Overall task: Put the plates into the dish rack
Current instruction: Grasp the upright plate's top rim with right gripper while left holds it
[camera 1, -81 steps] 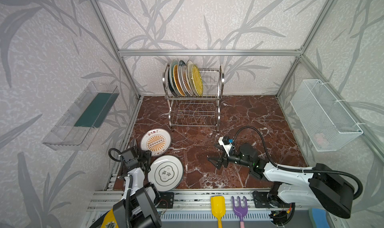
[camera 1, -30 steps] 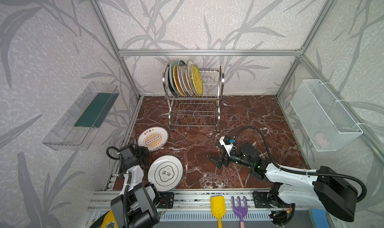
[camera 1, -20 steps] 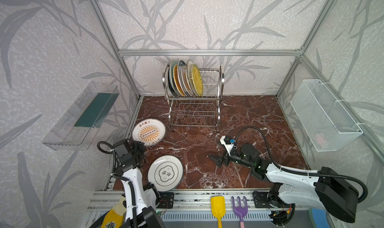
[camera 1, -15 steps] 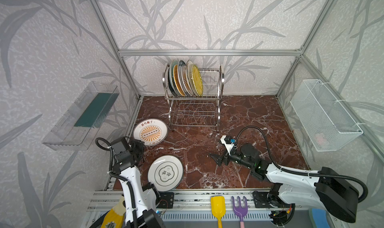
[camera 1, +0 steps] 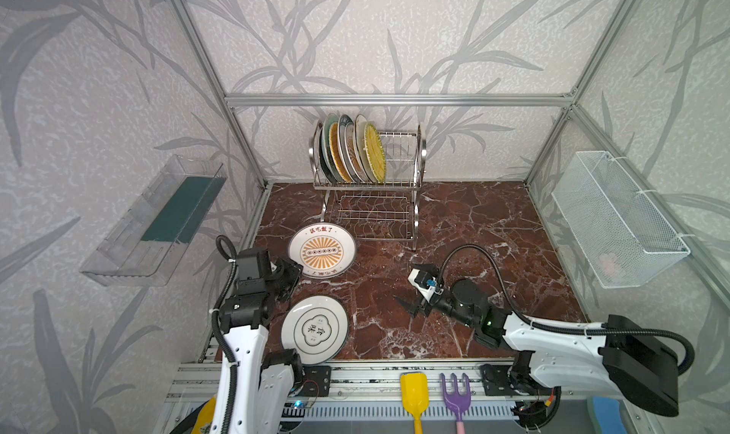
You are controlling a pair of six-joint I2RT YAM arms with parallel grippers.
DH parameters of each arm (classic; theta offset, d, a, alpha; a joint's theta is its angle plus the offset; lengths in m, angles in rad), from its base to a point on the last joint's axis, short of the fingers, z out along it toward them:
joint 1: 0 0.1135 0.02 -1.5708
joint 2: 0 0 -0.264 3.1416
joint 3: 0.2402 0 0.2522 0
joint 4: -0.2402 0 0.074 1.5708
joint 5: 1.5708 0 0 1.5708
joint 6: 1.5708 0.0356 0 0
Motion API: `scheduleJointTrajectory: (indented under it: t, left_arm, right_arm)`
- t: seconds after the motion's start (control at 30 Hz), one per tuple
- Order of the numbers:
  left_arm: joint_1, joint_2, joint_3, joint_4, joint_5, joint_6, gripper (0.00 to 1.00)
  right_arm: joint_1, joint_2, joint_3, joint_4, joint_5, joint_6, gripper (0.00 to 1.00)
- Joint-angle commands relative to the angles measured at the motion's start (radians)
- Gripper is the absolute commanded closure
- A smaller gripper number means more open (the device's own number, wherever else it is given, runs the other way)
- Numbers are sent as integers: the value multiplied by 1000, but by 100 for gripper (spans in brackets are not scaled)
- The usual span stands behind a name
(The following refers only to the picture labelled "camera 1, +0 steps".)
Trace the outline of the green rim white plate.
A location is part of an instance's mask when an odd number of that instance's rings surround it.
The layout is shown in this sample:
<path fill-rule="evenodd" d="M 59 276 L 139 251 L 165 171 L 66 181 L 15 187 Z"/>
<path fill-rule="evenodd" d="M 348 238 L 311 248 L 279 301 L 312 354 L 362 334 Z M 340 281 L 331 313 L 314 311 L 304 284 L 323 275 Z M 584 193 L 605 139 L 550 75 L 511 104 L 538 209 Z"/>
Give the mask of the green rim white plate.
<path fill-rule="evenodd" d="M 340 132 L 340 152 L 345 168 L 349 173 L 349 177 L 352 179 L 353 183 L 359 184 L 361 183 L 361 177 L 355 170 L 355 164 L 351 160 L 352 151 L 348 147 L 348 143 L 351 139 L 349 135 L 349 128 L 352 124 L 353 120 L 347 116 L 347 114 L 342 114 L 340 116 L 340 120 L 338 121 L 338 131 Z"/>

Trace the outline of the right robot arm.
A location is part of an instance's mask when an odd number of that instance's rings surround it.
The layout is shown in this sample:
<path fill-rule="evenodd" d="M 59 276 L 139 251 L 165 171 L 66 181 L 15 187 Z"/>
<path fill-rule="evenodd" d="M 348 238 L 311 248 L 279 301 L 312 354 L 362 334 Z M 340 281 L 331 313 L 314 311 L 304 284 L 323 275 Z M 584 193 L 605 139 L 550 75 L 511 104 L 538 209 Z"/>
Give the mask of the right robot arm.
<path fill-rule="evenodd" d="M 567 323 L 527 316 L 513 302 L 499 308 L 469 278 L 447 284 L 450 262 L 414 265 L 408 281 L 419 299 L 399 303 L 412 316 L 440 312 L 471 329 L 477 344 L 514 353 L 511 389 L 620 394 L 655 415 L 678 416 L 679 378 L 696 357 L 686 337 L 616 314 L 604 322 Z"/>

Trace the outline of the orange sunburst plate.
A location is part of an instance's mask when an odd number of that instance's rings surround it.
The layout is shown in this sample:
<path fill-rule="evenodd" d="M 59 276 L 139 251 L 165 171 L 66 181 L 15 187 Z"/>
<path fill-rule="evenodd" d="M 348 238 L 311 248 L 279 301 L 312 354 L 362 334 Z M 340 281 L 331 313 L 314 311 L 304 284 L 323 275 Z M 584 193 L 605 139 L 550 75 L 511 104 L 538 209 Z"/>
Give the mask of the orange sunburst plate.
<path fill-rule="evenodd" d="M 353 122 L 350 122 L 345 129 L 345 142 L 350 163 L 359 178 L 359 183 L 369 183 L 370 178 L 360 163 L 359 150 L 357 150 L 357 143 L 355 143 L 355 124 Z"/>
<path fill-rule="evenodd" d="M 341 226 L 321 222 L 305 226 L 291 238 L 288 256 L 302 266 L 302 275 L 330 279 L 347 272 L 357 258 L 355 238 Z"/>

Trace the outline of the white plate black emblem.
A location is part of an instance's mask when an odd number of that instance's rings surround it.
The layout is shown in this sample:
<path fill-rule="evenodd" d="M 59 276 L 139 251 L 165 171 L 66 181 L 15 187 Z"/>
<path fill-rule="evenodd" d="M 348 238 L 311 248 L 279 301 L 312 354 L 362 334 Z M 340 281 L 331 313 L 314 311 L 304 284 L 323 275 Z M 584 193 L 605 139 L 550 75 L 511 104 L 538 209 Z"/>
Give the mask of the white plate black emblem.
<path fill-rule="evenodd" d="M 281 327 L 281 344 L 286 350 L 296 350 L 305 366 L 317 366 L 340 353 L 349 327 L 349 316 L 338 300 L 311 296 L 287 313 Z"/>

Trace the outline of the yellow green woven plate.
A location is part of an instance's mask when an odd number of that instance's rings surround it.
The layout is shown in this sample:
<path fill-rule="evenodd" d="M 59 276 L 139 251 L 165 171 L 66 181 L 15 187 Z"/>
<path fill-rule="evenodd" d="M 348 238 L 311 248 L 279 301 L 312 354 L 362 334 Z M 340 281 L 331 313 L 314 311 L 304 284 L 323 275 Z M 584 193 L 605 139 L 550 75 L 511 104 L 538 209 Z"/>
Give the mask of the yellow green woven plate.
<path fill-rule="evenodd" d="M 372 123 L 366 124 L 364 143 L 366 156 L 375 182 L 382 184 L 386 180 L 387 162 L 380 134 Z"/>

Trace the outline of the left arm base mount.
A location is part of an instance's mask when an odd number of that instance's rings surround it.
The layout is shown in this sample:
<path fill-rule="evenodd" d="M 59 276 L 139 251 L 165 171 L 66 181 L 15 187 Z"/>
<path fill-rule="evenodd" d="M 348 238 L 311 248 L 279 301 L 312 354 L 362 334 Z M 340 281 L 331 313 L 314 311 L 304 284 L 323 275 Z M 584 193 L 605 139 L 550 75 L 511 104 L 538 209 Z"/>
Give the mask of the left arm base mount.
<path fill-rule="evenodd" d="M 332 380 L 332 367 L 304 366 L 302 386 L 297 396 L 303 398 L 328 397 Z"/>

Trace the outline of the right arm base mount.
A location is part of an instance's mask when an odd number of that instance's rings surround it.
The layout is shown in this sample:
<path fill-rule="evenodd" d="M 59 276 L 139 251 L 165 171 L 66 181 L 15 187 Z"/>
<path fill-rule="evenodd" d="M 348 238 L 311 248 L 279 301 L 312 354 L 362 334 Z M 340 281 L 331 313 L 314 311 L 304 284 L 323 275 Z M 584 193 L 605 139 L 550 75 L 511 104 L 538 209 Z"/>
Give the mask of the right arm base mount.
<path fill-rule="evenodd" d="M 486 396 L 532 396 L 529 389 L 519 388 L 511 380 L 511 365 L 483 364 L 479 367 L 482 386 Z"/>

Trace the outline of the light green flower plate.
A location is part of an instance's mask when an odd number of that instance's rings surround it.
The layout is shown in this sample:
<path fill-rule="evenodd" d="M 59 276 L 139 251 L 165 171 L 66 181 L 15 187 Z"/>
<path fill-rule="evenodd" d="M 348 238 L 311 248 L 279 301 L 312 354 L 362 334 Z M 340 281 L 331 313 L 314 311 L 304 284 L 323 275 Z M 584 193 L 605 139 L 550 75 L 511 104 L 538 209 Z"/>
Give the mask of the light green flower plate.
<path fill-rule="evenodd" d="M 329 170 L 331 182 L 333 184 L 342 183 L 343 179 L 340 177 L 340 173 L 336 169 L 334 159 L 332 158 L 332 152 L 330 148 L 330 128 L 336 122 L 336 115 L 334 113 L 328 114 L 323 125 L 321 134 L 321 152 L 324 155 L 325 165 Z"/>

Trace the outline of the cream floral plate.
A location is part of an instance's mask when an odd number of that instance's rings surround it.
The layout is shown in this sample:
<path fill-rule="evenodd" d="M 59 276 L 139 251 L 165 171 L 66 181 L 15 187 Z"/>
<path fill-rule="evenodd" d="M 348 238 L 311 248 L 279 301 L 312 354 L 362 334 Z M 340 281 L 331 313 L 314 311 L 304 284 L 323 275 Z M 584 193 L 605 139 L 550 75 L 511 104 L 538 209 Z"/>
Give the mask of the cream floral plate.
<path fill-rule="evenodd" d="M 369 162 L 365 149 L 365 131 L 367 129 L 368 120 L 363 114 L 358 114 L 355 118 L 355 143 L 357 143 L 357 151 L 359 152 L 360 165 L 365 171 L 367 181 L 375 183 L 376 178 Z"/>

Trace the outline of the orange woven plate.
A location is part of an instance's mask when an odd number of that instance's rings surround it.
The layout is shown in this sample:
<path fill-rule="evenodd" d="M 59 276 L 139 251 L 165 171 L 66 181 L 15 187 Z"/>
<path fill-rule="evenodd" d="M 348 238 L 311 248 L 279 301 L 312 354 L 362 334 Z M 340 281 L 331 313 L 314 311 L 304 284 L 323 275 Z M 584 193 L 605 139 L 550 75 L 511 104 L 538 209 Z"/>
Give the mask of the orange woven plate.
<path fill-rule="evenodd" d="M 353 182 L 353 178 L 347 171 L 340 152 L 340 142 L 338 141 L 338 124 L 336 122 L 333 122 L 329 127 L 329 146 L 336 167 L 336 171 L 338 172 L 338 175 L 342 178 L 342 182 L 345 184 L 351 184 Z"/>

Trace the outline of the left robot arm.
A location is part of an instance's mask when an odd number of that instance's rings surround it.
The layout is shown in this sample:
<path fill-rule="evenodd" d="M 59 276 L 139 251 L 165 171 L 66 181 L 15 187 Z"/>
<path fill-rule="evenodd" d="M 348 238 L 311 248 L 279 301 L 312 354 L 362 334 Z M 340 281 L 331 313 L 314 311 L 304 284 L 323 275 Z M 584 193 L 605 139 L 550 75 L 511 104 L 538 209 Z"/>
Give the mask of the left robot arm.
<path fill-rule="evenodd" d="M 275 307 L 291 299 L 302 266 L 288 257 L 275 263 L 264 248 L 238 251 L 225 235 L 216 248 L 231 265 L 224 290 L 210 311 L 222 367 L 212 433 L 277 433 L 290 393 L 303 384 L 294 348 L 266 353 Z"/>

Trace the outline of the steel dish rack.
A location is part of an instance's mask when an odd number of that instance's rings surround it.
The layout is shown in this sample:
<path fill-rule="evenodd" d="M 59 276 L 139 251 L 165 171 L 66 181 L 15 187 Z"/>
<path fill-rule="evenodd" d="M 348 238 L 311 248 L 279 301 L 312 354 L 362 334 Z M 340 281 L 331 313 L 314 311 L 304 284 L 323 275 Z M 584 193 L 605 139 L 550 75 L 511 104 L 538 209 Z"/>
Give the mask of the steel dish rack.
<path fill-rule="evenodd" d="M 428 153 L 420 128 L 381 130 L 385 150 L 386 180 L 378 183 L 333 184 L 327 166 L 328 184 L 319 183 L 314 163 L 312 138 L 309 160 L 314 189 L 321 195 L 319 221 L 346 228 L 359 241 L 401 242 L 417 248 L 419 197 Z"/>

